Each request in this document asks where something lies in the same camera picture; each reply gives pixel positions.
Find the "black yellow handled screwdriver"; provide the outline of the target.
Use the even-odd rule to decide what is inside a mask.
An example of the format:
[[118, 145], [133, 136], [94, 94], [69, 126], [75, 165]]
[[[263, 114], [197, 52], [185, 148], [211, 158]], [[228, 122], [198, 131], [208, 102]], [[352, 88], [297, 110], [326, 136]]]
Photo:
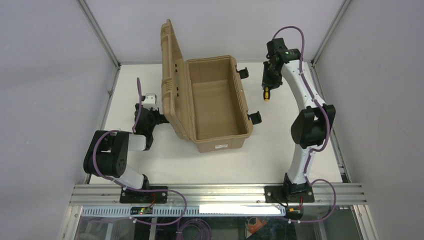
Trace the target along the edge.
[[266, 86], [266, 87], [263, 89], [263, 100], [264, 100], [265, 102], [268, 102], [268, 101], [270, 100], [270, 89], [269, 89], [269, 87], [268, 87], [268, 86]]

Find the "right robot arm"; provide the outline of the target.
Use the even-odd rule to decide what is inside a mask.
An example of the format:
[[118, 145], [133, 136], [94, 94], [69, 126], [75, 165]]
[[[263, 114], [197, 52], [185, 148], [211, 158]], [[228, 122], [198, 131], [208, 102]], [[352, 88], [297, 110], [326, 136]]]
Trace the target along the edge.
[[283, 38], [273, 38], [267, 44], [267, 61], [263, 63], [263, 99], [269, 101], [271, 91], [285, 80], [295, 98], [298, 115], [290, 127], [295, 149], [289, 170], [282, 185], [266, 186], [268, 203], [314, 202], [309, 172], [315, 154], [323, 151], [329, 140], [336, 109], [326, 104], [313, 89], [304, 71], [301, 51], [289, 49]]

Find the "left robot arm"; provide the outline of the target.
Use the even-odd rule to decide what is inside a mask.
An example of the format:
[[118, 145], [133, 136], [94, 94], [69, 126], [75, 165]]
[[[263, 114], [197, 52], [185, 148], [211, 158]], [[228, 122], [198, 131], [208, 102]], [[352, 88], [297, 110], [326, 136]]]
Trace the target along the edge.
[[167, 123], [158, 107], [135, 105], [134, 126], [131, 132], [122, 130], [97, 130], [83, 160], [85, 173], [111, 180], [126, 189], [149, 190], [145, 174], [128, 165], [129, 152], [150, 150], [154, 142], [153, 131], [157, 125]]

